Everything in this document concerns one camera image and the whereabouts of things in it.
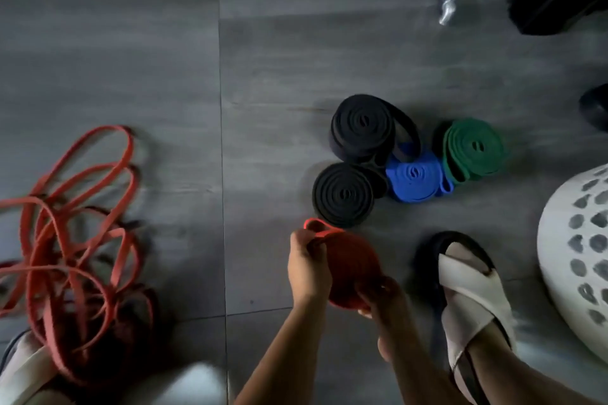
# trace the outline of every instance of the green rolled resistance band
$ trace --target green rolled resistance band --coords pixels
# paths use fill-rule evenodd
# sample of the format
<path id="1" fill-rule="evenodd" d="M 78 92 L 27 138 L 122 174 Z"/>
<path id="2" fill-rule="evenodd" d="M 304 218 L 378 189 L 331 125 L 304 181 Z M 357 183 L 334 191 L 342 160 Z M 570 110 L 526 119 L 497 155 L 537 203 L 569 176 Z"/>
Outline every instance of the green rolled resistance band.
<path id="1" fill-rule="evenodd" d="M 487 177 L 502 168 L 505 146 L 489 124 L 467 118 L 447 122 L 438 131 L 443 169 L 454 184 Z"/>

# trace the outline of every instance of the forearm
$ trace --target forearm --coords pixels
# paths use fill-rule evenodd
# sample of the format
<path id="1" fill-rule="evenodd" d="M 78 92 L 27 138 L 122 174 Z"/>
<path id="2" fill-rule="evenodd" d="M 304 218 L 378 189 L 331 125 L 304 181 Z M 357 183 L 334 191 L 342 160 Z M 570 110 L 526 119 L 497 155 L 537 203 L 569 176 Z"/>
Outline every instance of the forearm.
<path id="1" fill-rule="evenodd" d="M 235 405 L 310 402 L 325 309 L 319 300 L 294 306 Z"/>
<path id="2" fill-rule="evenodd" d="M 446 373 L 433 364 L 413 326 L 393 339 L 393 368 L 407 405 L 469 405 Z"/>

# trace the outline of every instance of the black round object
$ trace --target black round object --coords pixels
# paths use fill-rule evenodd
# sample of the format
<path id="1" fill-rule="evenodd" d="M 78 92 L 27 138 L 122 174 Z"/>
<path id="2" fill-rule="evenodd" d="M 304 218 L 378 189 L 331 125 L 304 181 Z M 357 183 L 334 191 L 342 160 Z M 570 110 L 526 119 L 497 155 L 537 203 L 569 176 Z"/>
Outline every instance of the black round object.
<path id="1" fill-rule="evenodd" d="M 391 103 L 369 94 L 346 98 L 331 119 L 331 150 L 342 161 L 384 167 L 395 147 L 395 122 L 409 134 L 413 157 L 421 152 L 416 125 Z"/>
<path id="2" fill-rule="evenodd" d="M 608 132 L 608 84 L 600 85 L 582 95 L 579 109 L 587 122 L 602 132 Z"/>
<path id="3" fill-rule="evenodd" d="M 386 195 L 388 183 L 379 172 L 347 163 L 330 165 L 313 185 L 313 206 L 329 224 L 347 229 L 363 222 L 374 200 Z"/>

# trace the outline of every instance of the blue rolled resistance band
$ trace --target blue rolled resistance band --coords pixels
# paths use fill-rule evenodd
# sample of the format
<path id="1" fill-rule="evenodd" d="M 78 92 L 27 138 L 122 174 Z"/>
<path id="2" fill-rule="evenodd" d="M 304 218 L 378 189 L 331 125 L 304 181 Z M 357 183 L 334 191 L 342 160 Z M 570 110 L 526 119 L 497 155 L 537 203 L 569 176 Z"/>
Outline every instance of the blue rolled resistance band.
<path id="1" fill-rule="evenodd" d="M 401 144 L 399 148 L 410 155 L 410 143 Z M 413 162 L 401 162 L 391 155 L 386 165 L 386 176 L 394 196 L 400 202 L 425 202 L 450 194 L 454 189 L 452 181 L 445 176 L 441 162 L 430 150 L 422 151 Z"/>

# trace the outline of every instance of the gray floor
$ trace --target gray floor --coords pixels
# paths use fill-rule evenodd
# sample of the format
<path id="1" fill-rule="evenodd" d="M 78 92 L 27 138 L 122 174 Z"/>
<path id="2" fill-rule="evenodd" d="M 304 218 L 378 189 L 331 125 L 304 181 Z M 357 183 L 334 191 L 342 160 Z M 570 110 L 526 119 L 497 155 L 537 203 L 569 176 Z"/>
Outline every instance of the gray floor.
<path id="1" fill-rule="evenodd" d="M 400 280 L 424 235 L 473 235 L 505 280 L 521 357 L 608 402 L 608 368 L 545 297 L 535 245 L 552 191 L 606 162 L 608 137 L 576 101 L 606 80 L 608 18 L 530 38 L 504 0 L 460 1 L 442 28 L 436 0 L 0 0 L 0 195 L 25 194 L 87 129 L 133 127 L 145 279 L 179 321 L 177 355 L 214 366 L 233 395 L 291 306 L 288 234 L 335 160 L 325 137 L 338 103 L 376 94 L 426 133 L 441 118 L 485 119 L 508 145 L 504 173 L 422 205 L 380 201 L 358 231 Z M 106 138 L 73 169 L 121 147 Z M 3 258 L 19 253 L 16 219 L 3 215 Z M 414 303 L 438 355 L 428 308 Z M 1 320 L 0 342 L 23 323 Z M 317 404 L 399 403 L 374 327 L 345 311 L 329 309 L 317 378 Z"/>

